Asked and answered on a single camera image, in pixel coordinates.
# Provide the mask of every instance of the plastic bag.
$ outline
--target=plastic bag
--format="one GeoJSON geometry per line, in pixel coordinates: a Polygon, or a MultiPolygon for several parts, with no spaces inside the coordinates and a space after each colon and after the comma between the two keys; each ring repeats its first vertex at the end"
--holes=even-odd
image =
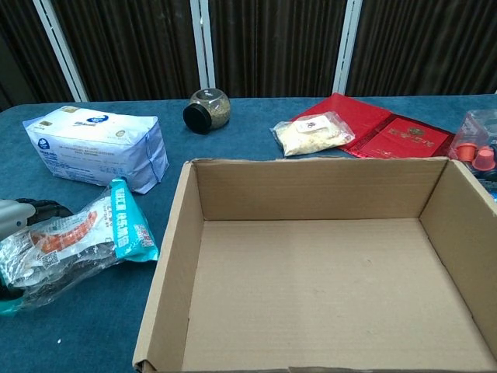
{"type": "Polygon", "coordinates": [[[320,152],[348,144],[355,138],[347,123],[331,111],[279,122],[271,131],[283,146],[285,156],[320,152]]]}
{"type": "Polygon", "coordinates": [[[47,168],[65,179],[105,186],[125,177],[147,193],[169,166],[157,117],[63,106],[24,127],[47,168]]]}
{"type": "Polygon", "coordinates": [[[0,242],[0,315],[52,302],[123,260],[157,260],[148,224],[122,179],[68,218],[25,227],[0,242]]]}

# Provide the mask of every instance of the sausage package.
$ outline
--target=sausage package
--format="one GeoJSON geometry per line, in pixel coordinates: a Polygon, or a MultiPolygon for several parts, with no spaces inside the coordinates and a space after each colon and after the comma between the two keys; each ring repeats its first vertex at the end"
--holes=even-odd
{"type": "Polygon", "coordinates": [[[157,260],[158,248],[126,181],[112,180],[79,213],[25,227],[0,242],[0,315],[52,302],[124,260],[157,260]]]}
{"type": "Polygon", "coordinates": [[[105,186],[125,177],[147,193],[169,166],[157,117],[63,106],[23,124],[47,168],[65,179],[105,186]]]}

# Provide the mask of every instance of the small plastic bag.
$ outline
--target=small plastic bag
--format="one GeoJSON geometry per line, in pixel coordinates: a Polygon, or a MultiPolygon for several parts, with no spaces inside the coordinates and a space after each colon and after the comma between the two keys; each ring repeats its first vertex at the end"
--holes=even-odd
{"type": "Polygon", "coordinates": [[[158,248],[126,181],[114,179],[79,213],[25,227],[0,242],[0,315],[52,302],[123,260],[157,260],[158,248]]]}
{"type": "Polygon", "coordinates": [[[279,122],[271,131],[285,156],[320,152],[348,144],[355,138],[347,123],[331,111],[279,122]]]}

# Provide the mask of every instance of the white label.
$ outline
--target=white label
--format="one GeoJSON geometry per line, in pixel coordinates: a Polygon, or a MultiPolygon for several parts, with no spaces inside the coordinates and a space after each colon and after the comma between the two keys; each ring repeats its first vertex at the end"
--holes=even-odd
{"type": "Polygon", "coordinates": [[[331,128],[332,122],[330,122],[326,116],[320,115],[319,117],[314,117],[307,120],[296,120],[295,126],[297,127],[297,131],[305,134],[308,132],[321,130],[323,128],[331,128]]]}

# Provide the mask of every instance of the open cardboard box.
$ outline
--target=open cardboard box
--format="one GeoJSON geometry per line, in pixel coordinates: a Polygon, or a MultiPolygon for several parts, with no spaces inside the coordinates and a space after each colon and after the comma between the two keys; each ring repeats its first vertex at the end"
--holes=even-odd
{"type": "Polygon", "coordinates": [[[494,371],[496,215],[447,159],[188,162],[134,366],[494,371]]]}

